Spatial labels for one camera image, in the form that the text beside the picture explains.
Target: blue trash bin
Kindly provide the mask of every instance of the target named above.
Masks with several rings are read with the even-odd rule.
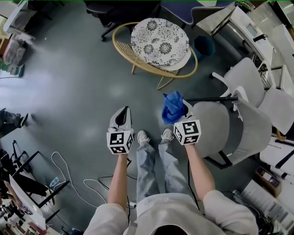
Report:
[[[191,45],[194,50],[198,62],[202,59],[212,56],[215,53],[215,44],[211,38],[205,36],[198,36]]]

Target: black and white marker cube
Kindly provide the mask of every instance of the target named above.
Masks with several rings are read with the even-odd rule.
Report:
[[[133,130],[107,132],[107,146],[112,154],[129,153],[134,142]]]
[[[181,145],[195,144],[201,135],[200,121],[190,120],[175,123],[174,134]]]

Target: hair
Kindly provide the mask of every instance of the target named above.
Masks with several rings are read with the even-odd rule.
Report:
[[[177,235],[187,235],[187,233],[176,225],[165,225],[159,227],[154,235],[162,235],[162,234],[177,234]]]

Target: sneaker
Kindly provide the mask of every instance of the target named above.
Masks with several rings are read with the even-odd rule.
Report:
[[[142,143],[142,142],[149,142],[150,138],[148,137],[147,133],[143,130],[140,130],[138,135],[138,143]]]
[[[28,113],[20,119],[20,121],[19,121],[20,127],[23,127],[25,125],[27,119],[28,119]]]
[[[163,140],[172,141],[174,139],[174,137],[173,137],[173,132],[171,131],[171,129],[169,129],[169,128],[165,129],[163,134],[161,135],[161,138]]]

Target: blue towel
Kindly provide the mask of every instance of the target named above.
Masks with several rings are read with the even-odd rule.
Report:
[[[167,95],[164,94],[164,107],[162,110],[162,120],[164,124],[176,123],[185,113],[183,104],[183,96],[179,92],[174,91]]]

